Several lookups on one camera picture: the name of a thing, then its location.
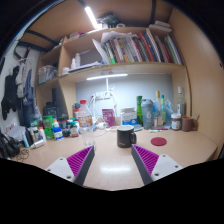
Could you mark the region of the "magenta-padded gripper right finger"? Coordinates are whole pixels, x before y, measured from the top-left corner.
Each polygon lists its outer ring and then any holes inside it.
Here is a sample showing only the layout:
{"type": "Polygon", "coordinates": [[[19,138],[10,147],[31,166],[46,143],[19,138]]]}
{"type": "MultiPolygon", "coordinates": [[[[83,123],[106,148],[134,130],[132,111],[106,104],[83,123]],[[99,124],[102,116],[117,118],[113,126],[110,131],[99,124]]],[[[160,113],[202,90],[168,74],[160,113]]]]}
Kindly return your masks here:
{"type": "Polygon", "coordinates": [[[167,154],[158,155],[135,144],[131,146],[131,154],[145,185],[182,169],[167,154]]]}

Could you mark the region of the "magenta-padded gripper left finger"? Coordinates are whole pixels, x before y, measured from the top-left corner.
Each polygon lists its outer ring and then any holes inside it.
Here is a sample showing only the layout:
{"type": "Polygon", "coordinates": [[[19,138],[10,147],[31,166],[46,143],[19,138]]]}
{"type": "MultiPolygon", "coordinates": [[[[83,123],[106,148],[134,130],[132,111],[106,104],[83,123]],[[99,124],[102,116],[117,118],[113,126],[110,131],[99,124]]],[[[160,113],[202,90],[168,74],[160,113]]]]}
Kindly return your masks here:
{"type": "Polygon", "coordinates": [[[94,156],[95,149],[91,145],[68,158],[59,157],[47,168],[47,171],[82,186],[94,156]]]}

